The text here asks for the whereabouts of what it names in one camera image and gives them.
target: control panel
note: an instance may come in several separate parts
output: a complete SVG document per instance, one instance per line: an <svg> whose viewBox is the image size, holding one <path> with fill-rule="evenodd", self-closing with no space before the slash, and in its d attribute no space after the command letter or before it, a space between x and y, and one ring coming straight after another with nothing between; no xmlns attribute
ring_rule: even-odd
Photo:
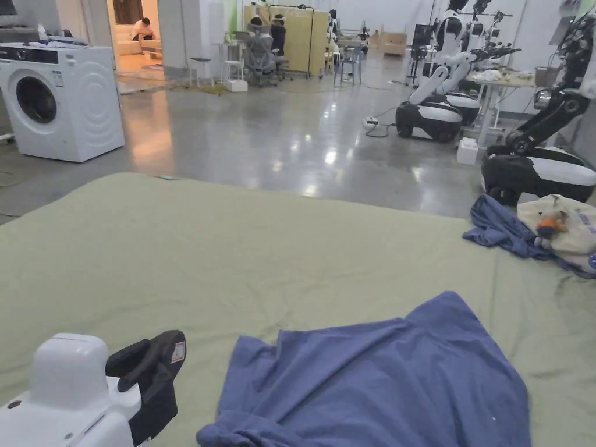
<svg viewBox="0 0 596 447"><path fill-rule="evenodd" d="M15 48L0 45L0 59L11 61L27 61L42 64L57 64L58 52L51 49Z"/></svg>

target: label sticker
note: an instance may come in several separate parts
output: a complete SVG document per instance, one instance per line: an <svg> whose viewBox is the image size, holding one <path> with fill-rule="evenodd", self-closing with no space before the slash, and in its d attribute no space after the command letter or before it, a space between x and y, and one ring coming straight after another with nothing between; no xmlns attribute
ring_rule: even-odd
<svg viewBox="0 0 596 447"><path fill-rule="evenodd" d="M62 79L62 72L52 72L54 75L54 85L56 87L64 87L64 79Z"/></svg>
<svg viewBox="0 0 596 447"><path fill-rule="evenodd" d="M174 353L172 354L172 363L183 361L185 352L186 352L186 342L176 343L176 347L174 348Z"/></svg>

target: curtain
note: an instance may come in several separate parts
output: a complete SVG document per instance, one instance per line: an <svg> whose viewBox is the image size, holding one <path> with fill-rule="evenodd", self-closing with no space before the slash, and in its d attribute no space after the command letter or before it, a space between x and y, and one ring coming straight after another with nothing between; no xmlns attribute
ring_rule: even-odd
<svg viewBox="0 0 596 447"><path fill-rule="evenodd" d="M133 25L143 18L141 0L113 0L116 24Z"/></svg>

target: white box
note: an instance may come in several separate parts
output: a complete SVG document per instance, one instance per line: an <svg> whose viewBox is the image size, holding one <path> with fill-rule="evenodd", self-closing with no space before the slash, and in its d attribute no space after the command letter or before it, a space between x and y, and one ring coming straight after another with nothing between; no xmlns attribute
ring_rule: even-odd
<svg viewBox="0 0 596 447"><path fill-rule="evenodd" d="M226 90L231 92L247 92L249 91L249 84L245 80L229 80L225 83Z"/></svg>
<svg viewBox="0 0 596 447"><path fill-rule="evenodd" d="M462 138L457 149L457 162L461 164L476 164L478 156L478 143L474 138Z"/></svg>

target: white washing machine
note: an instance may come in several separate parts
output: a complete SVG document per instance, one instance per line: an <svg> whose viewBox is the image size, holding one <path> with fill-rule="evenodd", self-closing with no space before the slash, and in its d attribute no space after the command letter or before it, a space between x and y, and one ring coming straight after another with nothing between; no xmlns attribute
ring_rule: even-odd
<svg viewBox="0 0 596 447"><path fill-rule="evenodd" d="M0 88L22 154L84 162L124 145L111 48L0 44Z"/></svg>

